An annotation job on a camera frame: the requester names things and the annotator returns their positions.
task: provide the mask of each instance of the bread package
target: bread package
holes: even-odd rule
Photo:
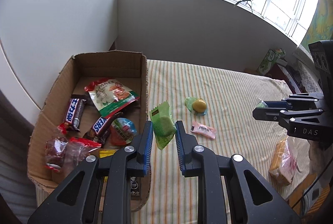
[[[295,175],[298,151],[291,137],[285,136],[276,144],[269,173],[278,183],[290,185]]]

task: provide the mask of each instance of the yellow candy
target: yellow candy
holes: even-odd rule
[[[192,108],[198,113],[203,113],[207,109],[207,104],[203,99],[198,99],[192,103]]]

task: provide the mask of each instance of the mattress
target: mattress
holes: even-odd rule
[[[294,180],[287,187],[277,185],[268,175],[268,170],[276,143],[286,130],[278,123],[252,118],[252,110],[260,99],[279,101],[291,93],[284,81],[156,60],[148,60],[148,78],[149,110],[167,100],[174,120],[182,120],[188,133],[194,120],[216,128],[214,140],[194,134],[198,144],[223,156],[241,154],[283,198],[286,199],[309,173],[309,143],[295,139],[298,162]],[[207,102],[207,115],[197,117],[191,114],[185,106],[185,98],[189,96],[203,98]],[[132,223],[196,223],[198,182],[197,178],[181,175],[175,139],[162,151],[154,140],[150,164],[149,199],[140,211],[132,213]],[[45,193],[37,189],[38,204],[45,198]],[[227,200],[221,202],[226,203],[230,221],[229,204]]]

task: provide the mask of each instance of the pink candy wrapper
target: pink candy wrapper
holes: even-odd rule
[[[206,137],[209,138],[215,138],[216,136],[216,129],[203,125],[201,123],[198,123],[196,121],[192,122],[192,128],[191,128],[192,133],[197,133],[197,134],[202,134]]]

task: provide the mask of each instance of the white wall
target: white wall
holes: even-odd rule
[[[117,0],[0,0],[0,39],[5,56],[0,62],[7,65],[0,78],[11,74],[17,78],[26,94],[36,103],[44,104],[53,82],[66,61],[82,52],[106,51],[117,37]],[[33,106],[17,103],[16,85],[0,90],[14,107],[31,123]]]
[[[291,59],[292,40],[223,0],[118,0],[117,48],[148,59],[243,71],[280,47]]]

